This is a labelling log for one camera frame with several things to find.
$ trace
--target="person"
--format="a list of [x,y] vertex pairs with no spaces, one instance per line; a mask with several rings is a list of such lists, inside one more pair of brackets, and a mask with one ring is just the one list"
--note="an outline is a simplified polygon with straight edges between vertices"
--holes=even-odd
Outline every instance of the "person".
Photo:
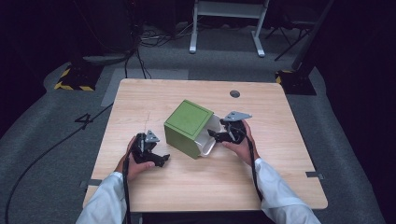
[[[254,163],[251,162],[246,138],[239,145],[230,142],[222,142],[222,144],[236,153],[247,165],[255,166],[258,188],[262,193],[262,211],[265,215],[278,224],[320,223],[311,208],[295,194],[279,173],[260,157],[250,127],[245,120],[242,121],[247,130],[247,137],[253,145]],[[103,180],[82,210],[77,223],[121,223],[123,221],[126,202],[122,185],[122,163],[125,157],[126,155],[120,159],[115,171]],[[151,161],[137,164],[130,155],[128,180],[133,180],[141,172],[153,166],[154,163]]]

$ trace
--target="black stand base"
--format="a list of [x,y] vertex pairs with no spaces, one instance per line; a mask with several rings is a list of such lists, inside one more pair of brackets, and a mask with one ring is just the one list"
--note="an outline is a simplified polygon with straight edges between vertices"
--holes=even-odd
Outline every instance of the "black stand base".
[[280,70],[275,73],[275,78],[285,94],[317,95],[309,77],[299,77],[298,71]]
[[82,68],[72,64],[67,66],[55,85],[55,90],[94,91],[103,66],[87,65]]

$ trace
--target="white metal frame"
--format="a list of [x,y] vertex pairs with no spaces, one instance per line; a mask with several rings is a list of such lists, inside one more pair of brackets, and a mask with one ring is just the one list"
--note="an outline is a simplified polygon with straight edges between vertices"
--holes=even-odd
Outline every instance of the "white metal frame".
[[265,53],[262,48],[262,42],[259,39],[259,34],[262,29],[262,22],[264,21],[265,13],[268,8],[269,0],[264,0],[262,5],[257,4],[240,4],[240,3],[222,3],[222,2],[206,2],[195,0],[192,35],[190,42],[190,53],[195,53],[197,50],[197,23],[198,16],[221,16],[221,17],[237,17],[258,19],[259,22],[256,31],[252,31],[254,44],[257,53],[260,57],[264,57]]

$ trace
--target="box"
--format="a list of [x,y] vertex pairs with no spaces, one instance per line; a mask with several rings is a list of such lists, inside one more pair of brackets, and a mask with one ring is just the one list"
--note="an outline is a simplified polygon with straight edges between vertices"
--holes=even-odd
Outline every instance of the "box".
[[166,143],[193,159],[207,156],[216,141],[207,129],[220,132],[219,117],[212,111],[184,100],[164,123]]

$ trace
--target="white shirt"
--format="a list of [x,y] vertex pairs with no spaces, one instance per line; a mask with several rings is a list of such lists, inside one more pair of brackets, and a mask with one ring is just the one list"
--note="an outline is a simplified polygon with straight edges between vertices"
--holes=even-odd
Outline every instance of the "white shirt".
[[[261,158],[255,160],[254,164],[265,215],[278,224],[320,223],[309,206],[294,193],[274,168]],[[122,174],[113,172],[93,194],[77,223],[120,224],[125,212]]]

